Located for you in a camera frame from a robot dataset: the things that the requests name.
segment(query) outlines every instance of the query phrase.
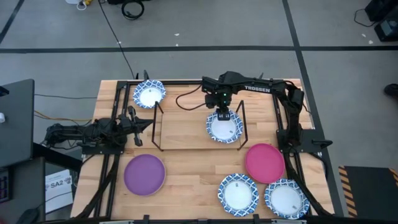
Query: blue and white patterned plate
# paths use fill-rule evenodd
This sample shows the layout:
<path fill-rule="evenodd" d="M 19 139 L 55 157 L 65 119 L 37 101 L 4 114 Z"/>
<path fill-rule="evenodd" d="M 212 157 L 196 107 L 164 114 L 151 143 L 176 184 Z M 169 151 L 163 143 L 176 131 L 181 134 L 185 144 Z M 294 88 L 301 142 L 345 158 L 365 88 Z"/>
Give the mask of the blue and white patterned plate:
<path fill-rule="evenodd" d="M 268 185 L 264 198 L 272 212 L 291 220 L 303 217 L 310 208 L 310 202 L 296 181 L 285 178 Z"/>
<path fill-rule="evenodd" d="M 243 122 L 238 114 L 229 110 L 229 121 L 219 121 L 217 112 L 212 113 L 206 119 L 206 130 L 212 140 L 222 143 L 232 143 L 241 137 Z"/>
<path fill-rule="evenodd" d="M 257 185 L 244 174 L 231 174 L 218 187 L 218 200 L 224 210 L 236 217 L 254 213 L 259 203 Z"/>
<path fill-rule="evenodd" d="M 166 95 L 166 89 L 163 83 L 157 80 L 145 80 L 138 84 L 132 99 L 141 108 L 150 109 L 155 106 L 155 102 L 159 103 Z"/>

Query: black cable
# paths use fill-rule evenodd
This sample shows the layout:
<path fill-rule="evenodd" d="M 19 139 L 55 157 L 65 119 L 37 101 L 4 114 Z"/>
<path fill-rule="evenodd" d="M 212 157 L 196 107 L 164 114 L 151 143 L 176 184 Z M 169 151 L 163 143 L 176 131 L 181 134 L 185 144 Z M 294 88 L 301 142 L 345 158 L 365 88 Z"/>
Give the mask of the black cable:
<path fill-rule="evenodd" d="M 175 103 L 177 104 L 177 106 L 178 106 L 179 108 L 183 109 L 183 110 L 191 111 L 191 110 L 195 110 L 195 109 L 197 109 L 197 108 L 199 108 L 199 107 L 205 105 L 206 103 L 202 103 L 201 105 L 198 105 L 198 106 L 196 106 L 196 107 L 194 107 L 194 108 L 184 108 L 184 107 L 180 106 L 179 103 L 178 103 L 178 99 L 179 99 L 181 96 L 189 95 L 189 94 L 191 94 L 191 93 L 193 93 L 193 92 L 199 90 L 200 87 L 201 87 L 201 85 L 199 85 L 198 88 L 194 89 L 194 90 L 191 91 L 191 92 L 184 93 L 184 94 L 181 94 L 181 95 L 179 95 L 178 97 L 176 97 Z"/>
<path fill-rule="evenodd" d="M 95 155 L 91 155 L 91 156 L 89 156 L 89 157 L 87 157 L 87 159 L 85 159 L 82 163 L 81 163 L 81 166 L 83 167 L 83 165 L 87 162 L 87 161 L 89 161 L 92 157 L 94 157 Z"/>
<path fill-rule="evenodd" d="M 328 167 L 326 166 L 325 160 L 323 160 L 322 157 L 320 157 L 318 154 L 316 154 L 316 153 L 314 153 L 314 152 L 310 152 L 310 155 L 313 156 L 313 157 L 315 157 L 315 158 L 317 158 L 317 159 L 319 159 L 320 161 L 322 161 L 322 163 L 323 163 L 323 168 L 324 168 L 324 170 L 325 170 L 325 177 L 326 177 L 326 179 L 327 179 L 327 178 L 328 178 Z"/>
<path fill-rule="evenodd" d="M 370 25 L 366 25 L 366 24 L 363 24 L 363 23 L 361 23 L 361 22 L 358 22 L 357 20 L 356 20 L 356 15 L 357 15 L 357 13 L 359 12 L 359 11 L 362 11 L 362 10 L 365 10 L 365 9 L 358 9 L 357 11 L 355 11 L 355 13 L 354 13 L 354 22 L 356 22 L 357 24 L 359 24 L 359 25 L 361 25 L 361 26 L 364 26 L 364 27 L 371 27 L 371 26 L 373 26 L 377 21 L 374 21 L 372 24 L 370 24 Z"/>
<path fill-rule="evenodd" d="M 42 206 L 43 204 L 45 204 L 46 202 L 48 202 L 48 201 L 50 201 L 50 200 L 52 200 L 52 199 L 54 199 L 54 198 L 56 198 L 56 197 L 59 197 L 59 196 L 62 196 L 62 195 L 66 195 L 66 194 L 69 194 L 69 193 L 72 193 L 72 192 L 70 191 L 70 192 L 66 192 L 66 193 L 63 193 L 63 194 L 59 194 L 59 195 L 57 195 L 57 196 L 54 196 L 54 197 L 52 197 L 52 198 L 46 200 L 45 202 L 41 203 L 39 206 L 36 207 L 36 209 L 38 209 L 38 208 L 39 208 L 40 206 Z"/>
<path fill-rule="evenodd" d="M 64 149 L 64 150 L 71 150 L 71 149 L 74 149 L 76 147 L 79 147 L 79 145 L 73 146 L 73 147 L 69 147 L 69 148 L 50 146 L 50 148 L 53 148 L 53 149 Z"/>
<path fill-rule="evenodd" d="M 101 8 L 101 11 L 102 11 L 102 13 L 104 14 L 104 17 L 105 17 L 105 19 L 106 19 L 106 22 L 108 23 L 109 28 L 111 29 L 112 34 L 114 35 L 114 38 L 116 39 L 116 42 L 117 42 L 118 45 L 119 45 L 120 51 L 122 52 L 123 57 L 124 57 L 124 59 L 126 60 L 127 65 L 129 66 L 129 69 L 130 69 L 130 72 L 131 72 L 131 75 L 132 75 L 132 79 L 134 79 L 134 72 L 132 72 L 130 63 L 129 63 L 129 61 L 128 61 L 127 58 L 126 58 L 126 55 L 124 54 L 124 50 L 123 50 L 123 48 L 122 48 L 122 45 L 120 44 L 120 41 L 119 41 L 118 37 L 116 36 L 116 34 L 115 34 L 114 31 L 113 31 L 113 28 L 112 28 L 112 26 L 111 26 L 111 23 L 109 22 L 108 18 L 106 17 L 106 14 L 105 14 L 105 12 L 104 12 L 104 9 L 102 8 L 101 0 L 98 0 L 98 2 L 99 2 L 99 7 Z"/>
<path fill-rule="evenodd" d="M 137 3 L 138 5 L 140 5 L 140 7 L 141 7 L 141 12 L 138 15 L 133 15 L 129 11 L 124 10 L 124 8 L 127 6 L 127 4 L 134 3 L 134 2 Z M 140 18 L 145 11 L 144 4 L 142 3 L 141 0 L 125 0 L 124 3 L 122 4 L 121 9 L 122 9 L 122 14 L 123 14 L 124 18 L 131 20 L 131 21 L 134 21 L 134 20 Z"/>
<path fill-rule="evenodd" d="M 97 99 L 97 97 L 67 97 L 67 96 L 53 96 L 53 95 L 44 95 L 44 94 L 35 94 L 35 96 L 54 97 L 54 98 L 63 98 L 71 100 Z"/>
<path fill-rule="evenodd" d="M 309 111 L 305 105 L 303 105 L 303 107 L 304 107 L 304 109 L 305 109 L 306 112 L 308 112 L 310 115 L 312 115 L 312 114 L 311 114 L 311 111 Z"/>

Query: concrete floor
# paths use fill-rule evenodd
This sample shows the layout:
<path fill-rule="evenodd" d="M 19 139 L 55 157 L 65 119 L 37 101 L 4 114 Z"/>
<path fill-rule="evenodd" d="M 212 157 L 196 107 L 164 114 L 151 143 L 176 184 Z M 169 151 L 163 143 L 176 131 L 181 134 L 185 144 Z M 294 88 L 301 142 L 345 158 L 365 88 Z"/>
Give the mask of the concrete floor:
<path fill-rule="evenodd" d="M 354 11 L 368 2 L 289 0 L 300 45 L 398 45 L 381 43 L 373 28 L 353 22 Z M 0 1 L 0 30 L 17 3 Z M 137 21 L 125 20 L 117 6 L 103 5 L 123 47 L 293 46 L 280 0 L 153 0 L 144 4 L 146 11 Z M 368 22 L 364 14 L 358 19 Z M 77 11 L 64 0 L 31 0 L 23 3 L 0 40 L 0 53 L 2 49 L 117 46 L 98 2 Z M 302 77 L 293 50 L 128 52 L 126 56 L 134 72 L 146 69 L 151 78 L 217 77 L 227 70 L 252 77 L 261 72 L 264 78 Z M 398 52 L 306 51 L 303 57 L 325 136 L 334 142 L 328 150 L 336 179 L 340 179 L 337 166 L 342 164 L 398 170 L 397 102 L 382 92 L 387 84 L 398 82 Z M 0 68 L 0 85 L 33 78 L 36 93 L 63 96 L 96 96 L 101 80 L 131 78 L 119 52 L 0 54 Z M 35 109 L 54 117 L 90 118 L 94 107 L 94 100 L 35 98 Z M 53 122 L 39 118 L 34 122 L 34 140 L 41 142 Z M 68 153 L 80 157 L 79 150 Z M 47 172 L 58 170 L 48 166 Z M 68 209 L 60 210 L 48 218 L 65 218 L 68 213 Z"/>

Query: black clamp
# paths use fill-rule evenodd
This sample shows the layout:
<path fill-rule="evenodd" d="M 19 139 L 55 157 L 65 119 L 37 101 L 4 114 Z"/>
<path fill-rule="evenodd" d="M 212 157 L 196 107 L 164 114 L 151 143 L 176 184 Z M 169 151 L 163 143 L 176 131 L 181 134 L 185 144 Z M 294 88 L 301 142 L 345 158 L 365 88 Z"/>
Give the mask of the black clamp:
<path fill-rule="evenodd" d="M 253 215 L 253 219 L 254 219 L 254 224 L 260 224 L 260 216 L 259 216 L 259 214 L 254 214 Z"/>
<path fill-rule="evenodd" d="M 149 224 L 149 215 L 144 215 L 144 218 L 142 219 L 142 224 Z"/>

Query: pink plate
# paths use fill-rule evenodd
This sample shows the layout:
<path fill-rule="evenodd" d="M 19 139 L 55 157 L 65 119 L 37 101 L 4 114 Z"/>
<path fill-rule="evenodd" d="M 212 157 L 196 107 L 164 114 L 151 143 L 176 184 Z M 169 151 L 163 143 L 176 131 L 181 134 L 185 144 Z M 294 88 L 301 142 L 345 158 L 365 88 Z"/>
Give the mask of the pink plate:
<path fill-rule="evenodd" d="M 248 150 L 244 166 L 253 179 L 263 184 L 279 180 L 285 171 L 282 154 L 274 146 L 264 143 L 255 144 Z"/>

